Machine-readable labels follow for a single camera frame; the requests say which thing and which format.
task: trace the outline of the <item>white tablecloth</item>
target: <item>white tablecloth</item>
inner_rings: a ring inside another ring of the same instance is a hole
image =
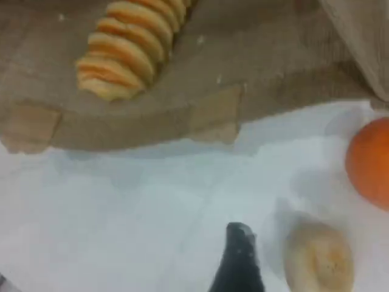
[[[243,126],[234,147],[178,141],[117,153],[0,151],[0,273],[23,292],[207,291],[225,226],[258,234],[267,291],[289,291],[282,242],[300,216],[343,230],[355,292],[389,287],[389,215],[343,168],[375,114],[339,102]]]

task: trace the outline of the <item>wooden board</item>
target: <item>wooden board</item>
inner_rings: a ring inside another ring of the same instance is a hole
[[[221,132],[371,95],[317,1],[200,0],[156,84],[132,101],[106,103],[77,89],[74,61],[107,3],[0,1],[1,128],[15,105],[42,106],[61,114],[49,145],[104,151],[194,137],[193,111],[212,112],[203,106],[207,99],[234,86],[243,88],[232,109],[238,114],[220,125]]]

